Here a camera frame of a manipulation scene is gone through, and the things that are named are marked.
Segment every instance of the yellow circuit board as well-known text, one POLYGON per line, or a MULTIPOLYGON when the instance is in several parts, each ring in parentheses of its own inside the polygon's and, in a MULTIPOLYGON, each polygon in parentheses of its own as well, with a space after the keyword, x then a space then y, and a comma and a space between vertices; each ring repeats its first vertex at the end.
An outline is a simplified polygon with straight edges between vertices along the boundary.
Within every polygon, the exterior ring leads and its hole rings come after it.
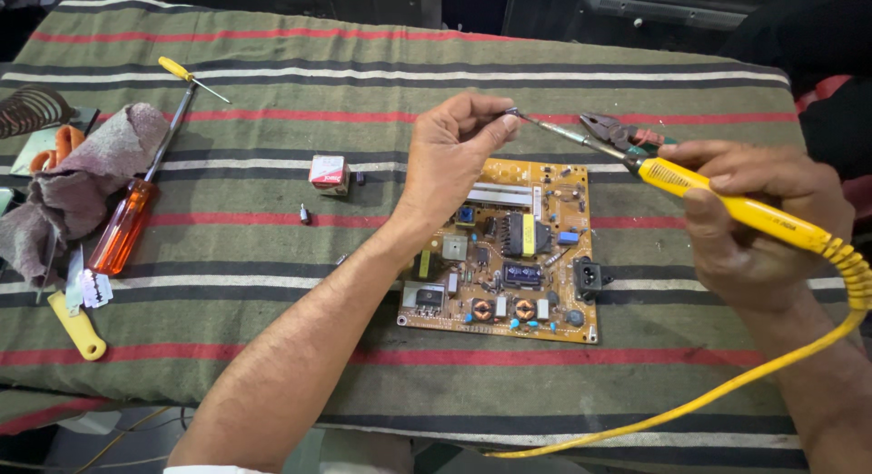
POLYGON ((400 275, 397 323, 596 344, 587 169, 487 159, 467 202, 400 275))

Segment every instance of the orange object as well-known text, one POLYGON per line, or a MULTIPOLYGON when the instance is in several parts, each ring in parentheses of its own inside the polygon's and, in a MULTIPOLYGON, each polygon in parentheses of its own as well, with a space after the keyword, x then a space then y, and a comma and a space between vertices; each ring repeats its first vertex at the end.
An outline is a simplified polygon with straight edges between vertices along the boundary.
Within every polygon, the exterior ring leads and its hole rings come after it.
POLYGON ((44 150, 33 157, 30 161, 30 174, 41 171, 44 168, 55 168, 66 156, 84 142, 84 134, 81 130, 69 125, 63 125, 55 134, 54 150, 44 150))
POLYGON ((88 259, 91 271, 103 275, 117 275, 121 271, 136 237, 147 223, 148 202, 157 193, 158 187, 145 180, 134 179, 127 185, 127 196, 118 204, 88 259))

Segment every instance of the yellow screwdriver handle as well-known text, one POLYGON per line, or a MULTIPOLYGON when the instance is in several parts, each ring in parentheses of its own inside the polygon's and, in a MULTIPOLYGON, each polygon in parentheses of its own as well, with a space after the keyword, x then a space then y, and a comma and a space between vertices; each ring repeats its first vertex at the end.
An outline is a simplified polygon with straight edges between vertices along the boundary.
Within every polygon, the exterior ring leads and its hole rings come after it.
POLYGON ((102 357, 106 352, 106 342, 101 340, 97 333, 94 332, 94 327, 91 326, 91 320, 87 314, 79 311, 79 315, 70 317, 66 310, 66 297, 60 290, 55 291, 49 296, 49 305, 51 310, 58 315, 60 323, 64 325, 66 333, 72 338, 85 360, 94 361, 102 357))
POLYGON ((185 67, 181 67, 179 64, 175 63, 172 59, 168 59, 167 57, 160 57, 158 59, 158 64, 169 70, 169 72, 188 82, 193 79, 193 74, 185 70, 185 67))
MULTIPOLYGON (((639 177, 673 195, 683 197, 687 190, 709 188, 709 179, 690 169, 654 157, 645 160, 639 167, 639 177)), ((760 232, 777 237, 782 241, 812 252, 821 253, 832 236, 812 223, 796 218, 769 205, 746 197, 718 198, 738 222, 754 227, 760 232)))

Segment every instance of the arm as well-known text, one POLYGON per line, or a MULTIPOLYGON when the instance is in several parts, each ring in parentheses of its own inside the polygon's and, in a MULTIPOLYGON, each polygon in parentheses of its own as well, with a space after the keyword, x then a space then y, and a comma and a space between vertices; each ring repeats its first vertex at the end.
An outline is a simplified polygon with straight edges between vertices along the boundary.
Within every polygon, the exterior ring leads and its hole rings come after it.
POLYGON ((487 156, 515 136, 517 118, 496 118, 511 106, 507 98, 463 93, 420 115, 391 218, 230 363, 168 466, 282 468, 400 270, 463 203, 487 156))
MULTIPOLYGON (((832 168, 790 148, 683 143, 661 156, 699 167, 724 195, 777 198, 782 208, 850 239, 854 210, 832 168)), ((821 257, 742 230, 705 190, 684 198, 699 281, 745 322, 768 359, 809 344, 834 325, 805 283, 821 257)), ((867 472, 872 465, 872 364, 839 341, 775 374, 815 472, 867 472)))

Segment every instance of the cardboard box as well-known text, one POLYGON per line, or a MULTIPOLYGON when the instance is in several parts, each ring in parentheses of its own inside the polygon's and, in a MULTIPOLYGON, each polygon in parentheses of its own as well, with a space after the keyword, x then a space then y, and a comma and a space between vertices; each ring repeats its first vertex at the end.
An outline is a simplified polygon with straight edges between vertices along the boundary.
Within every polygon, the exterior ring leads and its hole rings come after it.
POLYGON ((322 195, 348 195, 352 171, 343 156, 314 156, 309 169, 309 182, 322 195))

